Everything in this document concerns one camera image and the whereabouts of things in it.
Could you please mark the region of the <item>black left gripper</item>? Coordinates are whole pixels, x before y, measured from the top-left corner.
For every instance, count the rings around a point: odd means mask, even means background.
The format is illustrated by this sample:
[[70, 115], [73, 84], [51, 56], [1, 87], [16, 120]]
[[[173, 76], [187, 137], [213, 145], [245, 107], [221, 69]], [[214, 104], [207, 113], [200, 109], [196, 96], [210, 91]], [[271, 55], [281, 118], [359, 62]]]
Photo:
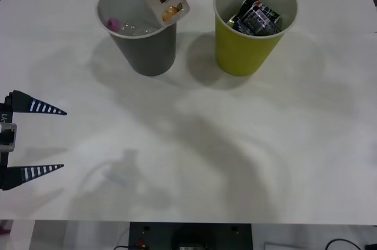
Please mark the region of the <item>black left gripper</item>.
[[64, 167], [63, 164], [7, 167], [8, 153], [13, 151], [12, 110], [16, 113], [67, 115], [64, 110], [21, 91], [14, 90], [5, 97], [5, 104], [1, 104], [1, 170], [5, 170], [1, 190], [11, 190]]

